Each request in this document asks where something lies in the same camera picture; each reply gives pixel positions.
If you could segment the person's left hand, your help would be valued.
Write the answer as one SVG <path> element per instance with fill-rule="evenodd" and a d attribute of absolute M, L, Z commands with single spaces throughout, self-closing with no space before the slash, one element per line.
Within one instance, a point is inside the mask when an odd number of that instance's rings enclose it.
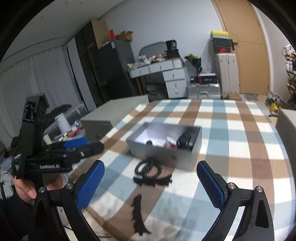
<path fill-rule="evenodd" d="M 61 175 L 58 175 L 56 180 L 52 183 L 49 183 L 46 188 L 48 190 L 56 190 L 63 188 L 64 180 Z M 22 201 L 33 205 L 34 200 L 37 196 L 36 189 L 32 182 L 28 180 L 22 180 L 14 178 L 14 185 L 16 192 Z"/>

